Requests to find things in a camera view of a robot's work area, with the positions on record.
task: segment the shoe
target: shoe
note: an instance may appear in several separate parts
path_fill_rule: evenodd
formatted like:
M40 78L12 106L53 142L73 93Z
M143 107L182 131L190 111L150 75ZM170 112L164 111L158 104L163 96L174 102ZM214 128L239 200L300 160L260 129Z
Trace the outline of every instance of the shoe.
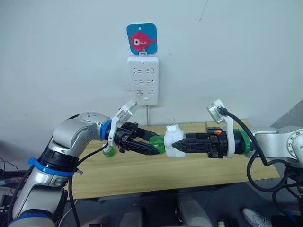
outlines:
M263 217L254 210L244 208L242 210L242 215L253 227L272 227L271 221L268 218Z

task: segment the wooden tabletop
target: wooden tabletop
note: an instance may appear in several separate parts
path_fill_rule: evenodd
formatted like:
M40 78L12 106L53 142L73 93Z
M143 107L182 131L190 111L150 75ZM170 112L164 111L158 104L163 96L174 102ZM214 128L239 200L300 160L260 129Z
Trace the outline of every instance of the wooden tabletop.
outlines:
M214 122L181 124L185 132L204 132L206 127L218 127ZM143 127L163 135L166 126ZM104 142L92 141L81 157L93 152ZM109 195L151 192L195 186L247 181L248 158L236 155L232 159L209 159L207 154L188 154L168 158L165 154L145 156L132 151L107 158L102 152L83 162L73 180L74 198L94 198ZM279 177L273 166L265 167L256 159L252 168L254 180Z

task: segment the blue sticker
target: blue sticker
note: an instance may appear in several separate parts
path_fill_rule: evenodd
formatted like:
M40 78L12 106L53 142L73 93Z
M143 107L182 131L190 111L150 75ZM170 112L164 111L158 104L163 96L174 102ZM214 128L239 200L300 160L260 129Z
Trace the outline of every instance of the blue sticker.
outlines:
M157 28L153 23L130 24L126 31L133 54L138 55L144 49L148 54L157 52Z

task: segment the fish cartoon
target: fish cartoon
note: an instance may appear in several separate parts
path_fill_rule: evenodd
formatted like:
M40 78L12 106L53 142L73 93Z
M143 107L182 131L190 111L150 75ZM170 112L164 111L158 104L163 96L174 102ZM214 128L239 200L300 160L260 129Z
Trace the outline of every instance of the fish cartoon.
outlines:
M151 43L156 43L156 39L151 40L145 33L135 32L132 35L131 42L134 49L144 51Z

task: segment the electrical socket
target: electrical socket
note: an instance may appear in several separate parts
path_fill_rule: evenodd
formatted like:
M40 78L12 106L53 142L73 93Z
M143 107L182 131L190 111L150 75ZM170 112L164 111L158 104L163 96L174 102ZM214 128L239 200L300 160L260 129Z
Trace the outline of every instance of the electrical socket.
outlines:
M150 56L127 58L134 100L138 105L156 105L159 99L159 59Z

